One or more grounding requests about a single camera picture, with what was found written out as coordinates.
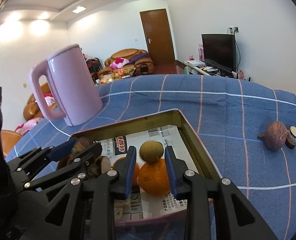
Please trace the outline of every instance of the kettle handle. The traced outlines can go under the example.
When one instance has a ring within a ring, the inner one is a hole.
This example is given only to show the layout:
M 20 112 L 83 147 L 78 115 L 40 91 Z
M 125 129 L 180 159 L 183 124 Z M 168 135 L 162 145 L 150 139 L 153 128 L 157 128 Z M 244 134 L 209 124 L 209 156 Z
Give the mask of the kettle handle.
M 39 78 L 40 76 L 45 75 L 48 81 L 49 88 L 51 92 L 53 93 L 53 96 L 57 94 L 56 87 L 54 85 L 54 82 L 52 80 L 52 77 L 49 72 L 49 65 L 48 61 L 44 60 L 35 67 L 33 67 L 30 71 L 29 74 L 29 81 L 30 81 L 30 86 L 32 88 L 32 92 L 36 98 L 36 101 L 38 103 L 38 106 L 43 114 L 43 116 L 51 121 L 55 121 L 57 119 L 66 117 L 66 114 L 62 109 L 60 109 L 59 104 L 57 102 L 57 98 L 55 98 L 55 101 L 57 102 L 57 106 L 59 108 L 58 111 L 56 112 L 51 112 L 49 110 L 49 107 L 46 103 L 46 100 L 44 98 L 44 95 L 42 93 L 41 87 L 39 85 Z

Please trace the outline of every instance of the red logo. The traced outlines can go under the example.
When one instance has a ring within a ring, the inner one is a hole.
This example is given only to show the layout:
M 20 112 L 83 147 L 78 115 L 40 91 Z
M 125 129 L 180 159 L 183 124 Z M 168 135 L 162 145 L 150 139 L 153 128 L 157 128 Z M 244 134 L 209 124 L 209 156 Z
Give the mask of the red logo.
M 125 140 L 123 136 L 116 137 L 117 148 L 120 152 L 125 152 Z

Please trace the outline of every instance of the wooden door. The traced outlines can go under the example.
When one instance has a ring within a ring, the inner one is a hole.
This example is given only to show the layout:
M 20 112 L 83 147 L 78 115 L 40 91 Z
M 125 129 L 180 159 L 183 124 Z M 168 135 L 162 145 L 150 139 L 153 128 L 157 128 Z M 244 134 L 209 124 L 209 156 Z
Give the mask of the wooden door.
M 166 9 L 140 12 L 148 52 L 154 65 L 174 63 L 174 51 Z

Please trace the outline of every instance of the pink electric kettle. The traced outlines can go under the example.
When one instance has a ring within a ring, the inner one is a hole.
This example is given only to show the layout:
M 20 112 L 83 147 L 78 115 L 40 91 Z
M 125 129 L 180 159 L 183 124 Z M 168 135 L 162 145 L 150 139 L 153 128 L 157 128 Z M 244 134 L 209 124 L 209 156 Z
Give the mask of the pink electric kettle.
M 39 85 L 42 75 L 47 78 L 58 111 L 51 112 L 47 106 Z M 68 126 L 79 125 L 98 114 L 103 106 L 78 44 L 34 66 L 29 79 L 38 106 L 48 120 L 64 118 Z

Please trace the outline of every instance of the blue checkered tablecloth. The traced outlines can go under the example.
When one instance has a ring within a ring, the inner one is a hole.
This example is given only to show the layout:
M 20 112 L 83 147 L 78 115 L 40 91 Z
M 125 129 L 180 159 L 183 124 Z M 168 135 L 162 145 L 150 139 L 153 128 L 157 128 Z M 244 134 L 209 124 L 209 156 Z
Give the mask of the blue checkered tablecloth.
M 253 82 L 199 75 L 138 76 L 101 85 L 98 90 L 104 107 L 97 117 L 75 127 L 67 126 L 63 119 L 43 119 L 6 160 L 37 146 L 59 145 L 78 131 L 178 108 L 199 134 L 222 176 L 240 188 L 277 237 L 287 240 L 295 234 L 296 147 L 271 152 L 257 139 L 273 121 L 280 120 L 287 128 L 296 126 L 295 94 Z M 43 172 L 55 168 L 56 163 L 51 163 Z M 183 230 L 170 225 L 163 238 L 182 239 Z M 150 239 L 151 235 L 139 231 L 118 235 L 118 239 L 132 237 Z

